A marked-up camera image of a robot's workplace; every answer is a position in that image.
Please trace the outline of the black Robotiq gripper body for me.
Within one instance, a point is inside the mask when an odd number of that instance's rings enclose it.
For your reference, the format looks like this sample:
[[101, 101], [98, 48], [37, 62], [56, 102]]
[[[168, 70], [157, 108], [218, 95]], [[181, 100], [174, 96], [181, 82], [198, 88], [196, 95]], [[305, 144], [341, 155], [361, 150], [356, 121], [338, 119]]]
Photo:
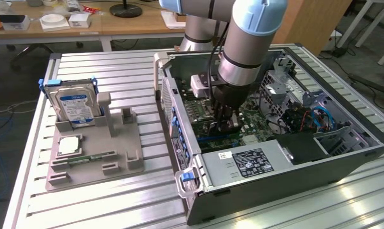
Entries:
[[213, 87], [213, 113], [229, 114], [237, 111], [246, 100], [249, 86], [222, 84]]

